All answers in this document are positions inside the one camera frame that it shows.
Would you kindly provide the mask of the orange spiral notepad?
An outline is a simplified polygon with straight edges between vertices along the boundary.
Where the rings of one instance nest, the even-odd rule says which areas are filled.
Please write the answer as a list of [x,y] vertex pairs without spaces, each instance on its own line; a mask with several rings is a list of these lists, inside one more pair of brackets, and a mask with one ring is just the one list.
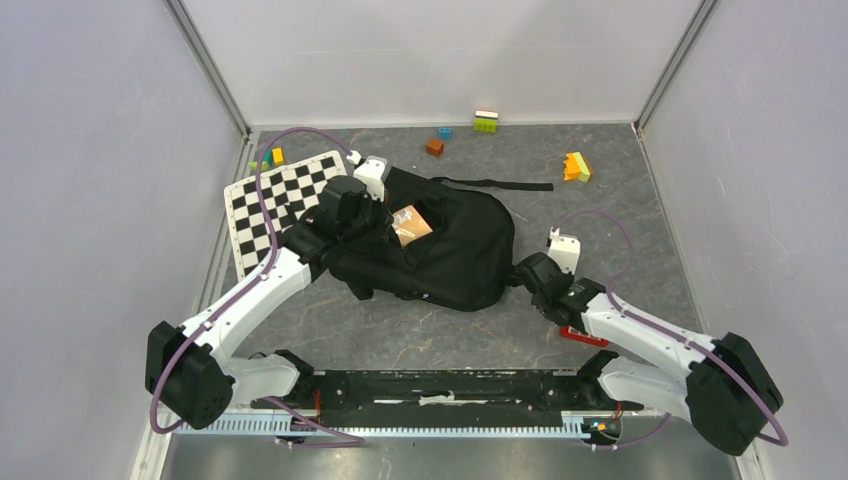
[[414,205],[401,208],[394,212],[392,217],[392,228],[401,247],[406,247],[433,232],[432,227]]

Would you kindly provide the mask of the black backpack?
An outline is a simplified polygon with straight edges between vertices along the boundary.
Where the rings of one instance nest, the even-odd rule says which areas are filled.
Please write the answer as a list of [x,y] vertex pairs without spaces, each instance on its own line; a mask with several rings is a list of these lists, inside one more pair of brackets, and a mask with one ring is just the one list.
[[[510,212],[488,188],[549,192],[550,183],[427,179],[393,169],[385,181],[388,209],[414,205],[433,232],[401,247],[392,227],[343,245],[330,274],[360,299],[377,290],[402,300],[422,300],[474,312],[500,301],[510,286],[515,225]],[[536,293],[555,274],[541,253],[528,264],[527,288]]]

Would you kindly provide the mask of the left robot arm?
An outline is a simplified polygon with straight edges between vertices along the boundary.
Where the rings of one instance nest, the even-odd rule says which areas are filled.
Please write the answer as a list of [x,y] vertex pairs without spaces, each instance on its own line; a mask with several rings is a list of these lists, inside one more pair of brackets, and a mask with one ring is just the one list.
[[383,199],[352,176],[329,180],[316,206],[282,234],[271,235],[266,257],[212,306],[179,326],[160,322],[146,346],[145,387],[157,433],[182,425],[201,430],[233,404],[276,397],[306,405],[313,379],[281,356],[248,360],[235,349],[294,294],[319,278],[346,243],[390,227]]

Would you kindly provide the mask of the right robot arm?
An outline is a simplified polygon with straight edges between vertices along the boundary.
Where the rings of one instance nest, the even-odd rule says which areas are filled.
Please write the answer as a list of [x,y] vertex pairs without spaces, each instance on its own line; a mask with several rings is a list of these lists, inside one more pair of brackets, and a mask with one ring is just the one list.
[[714,338],[673,325],[596,281],[575,279],[544,253],[514,266],[509,281],[531,293],[546,319],[638,356],[632,361],[603,350],[587,362],[577,382],[585,405],[602,408],[614,400],[662,410],[733,456],[755,440],[788,445],[776,418],[783,396],[746,338],[733,332]]

